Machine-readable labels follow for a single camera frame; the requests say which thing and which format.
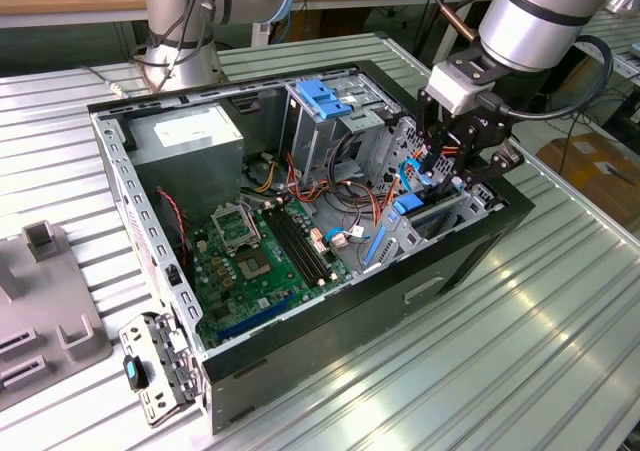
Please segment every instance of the ram slot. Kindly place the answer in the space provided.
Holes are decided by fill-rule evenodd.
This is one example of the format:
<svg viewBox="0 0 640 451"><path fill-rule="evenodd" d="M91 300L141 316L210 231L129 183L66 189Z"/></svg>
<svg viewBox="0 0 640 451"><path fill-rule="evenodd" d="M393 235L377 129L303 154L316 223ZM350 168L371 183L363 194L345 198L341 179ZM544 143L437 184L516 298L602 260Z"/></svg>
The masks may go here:
<svg viewBox="0 0 640 451"><path fill-rule="evenodd" d="M300 234L297 226L284 209L270 210L262 217L282 245L307 286L313 288L318 280L327 279L329 271L315 254L311 245Z"/></svg>

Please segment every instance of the copper pipe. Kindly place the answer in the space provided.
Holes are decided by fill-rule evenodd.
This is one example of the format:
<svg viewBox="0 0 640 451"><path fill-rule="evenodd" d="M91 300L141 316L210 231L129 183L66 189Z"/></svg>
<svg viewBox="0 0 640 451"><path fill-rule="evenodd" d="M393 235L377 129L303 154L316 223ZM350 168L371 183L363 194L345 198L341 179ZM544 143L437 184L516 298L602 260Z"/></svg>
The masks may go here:
<svg viewBox="0 0 640 451"><path fill-rule="evenodd" d="M464 20L461 19L460 16L458 16L455 11L449 7L449 5L445 4L440 8L440 11L449 20L451 26L456 28L456 31L464 36L469 42L473 42L478 37L478 33L467 26Z"/></svg>

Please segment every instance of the chip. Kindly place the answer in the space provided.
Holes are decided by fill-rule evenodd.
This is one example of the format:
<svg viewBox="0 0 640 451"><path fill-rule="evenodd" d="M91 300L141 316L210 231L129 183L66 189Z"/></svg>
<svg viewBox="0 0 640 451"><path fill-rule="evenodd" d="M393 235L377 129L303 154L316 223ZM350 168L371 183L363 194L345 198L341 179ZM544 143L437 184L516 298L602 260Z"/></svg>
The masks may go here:
<svg viewBox="0 0 640 451"><path fill-rule="evenodd" d="M229 316L231 314L231 311L229 310L229 306L227 306L226 304L223 304L222 306L218 306L217 308L214 308L211 311L211 313L213 314L213 317L215 319L222 319Z"/></svg>
<svg viewBox="0 0 640 451"><path fill-rule="evenodd" d="M235 261L246 280L254 279L271 271L269 260L260 248L238 254Z"/></svg>

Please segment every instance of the cardboard box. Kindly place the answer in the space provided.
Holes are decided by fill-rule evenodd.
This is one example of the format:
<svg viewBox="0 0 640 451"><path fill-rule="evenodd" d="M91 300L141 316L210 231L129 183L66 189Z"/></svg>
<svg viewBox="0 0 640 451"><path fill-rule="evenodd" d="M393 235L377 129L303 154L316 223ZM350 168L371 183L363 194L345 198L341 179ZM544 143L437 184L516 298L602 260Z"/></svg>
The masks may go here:
<svg viewBox="0 0 640 451"><path fill-rule="evenodd" d="M558 172L565 142L550 142L538 151L538 158ZM628 231L640 228L640 166L604 136L572 137L562 177Z"/></svg>

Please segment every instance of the green circuit board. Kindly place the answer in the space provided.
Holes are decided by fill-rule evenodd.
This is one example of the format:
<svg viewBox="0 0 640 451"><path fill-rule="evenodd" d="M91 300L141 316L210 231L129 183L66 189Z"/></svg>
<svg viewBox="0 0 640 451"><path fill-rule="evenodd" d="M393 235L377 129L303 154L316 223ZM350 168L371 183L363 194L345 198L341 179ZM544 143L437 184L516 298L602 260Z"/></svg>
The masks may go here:
<svg viewBox="0 0 640 451"><path fill-rule="evenodd" d="M285 205L285 211L307 228L313 227L298 202ZM324 285L308 286L261 211L250 215L260 234L260 245L240 248L233 255L227 254L212 220L190 233L191 242L196 244L195 294L203 310L196 330L206 346L216 346L226 338L241 334L232 331L242 329L241 332L245 332L351 278L349 269L340 259L334 257L329 262L316 252L335 279L327 280ZM228 215L225 221L218 221L227 239L235 237L244 227L237 216ZM308 236L305 240L313 243Z"/></svg>

